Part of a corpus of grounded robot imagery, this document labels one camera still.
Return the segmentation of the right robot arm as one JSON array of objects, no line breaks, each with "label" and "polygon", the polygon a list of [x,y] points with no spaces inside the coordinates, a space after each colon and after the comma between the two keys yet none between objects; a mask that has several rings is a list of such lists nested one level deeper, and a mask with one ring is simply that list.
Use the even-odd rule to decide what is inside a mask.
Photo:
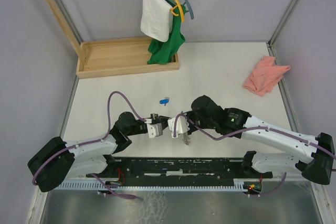
[{"label": "right robot arm", "polygon": [[279,153],[248,151],[241,164],[246,177],[268,172],[298,173],[313,183],[330,184],[335,148],[332,136],[327,133],[314,136],[285,130],[241,109],[223,109],[206,95],[195,99],[185,115],[190,134],[214,130],[220,134],[218,140],[235,137],[279,150]]}]

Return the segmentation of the key with blue tag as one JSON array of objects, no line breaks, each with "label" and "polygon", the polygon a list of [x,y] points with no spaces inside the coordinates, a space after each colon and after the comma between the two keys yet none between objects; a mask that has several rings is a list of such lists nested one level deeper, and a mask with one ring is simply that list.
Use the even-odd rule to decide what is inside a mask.
[{"label": "key with blue tag", "polygon": [[169,97],[165,97],[164,99],[159,101],[159,104],[166,106],[170,101]]}]

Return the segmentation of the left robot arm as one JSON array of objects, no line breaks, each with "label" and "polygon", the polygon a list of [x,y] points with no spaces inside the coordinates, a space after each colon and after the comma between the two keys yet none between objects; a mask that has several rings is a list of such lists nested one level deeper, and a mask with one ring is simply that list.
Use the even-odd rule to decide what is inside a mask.
[{"label": "left robot arm", "polygon": [[33,184],[42,192],[58,187],[65,179],[86,174],[112,176],[116,171],[111,155],[124,151],[131,143],[130,136],[147,134],[155,138],[171,125],[171,118],[151,114],[136,119],[131,112],[119,115],[107,135],[84,141],[65,142],[60,136],[52,138],[28,162]]}]

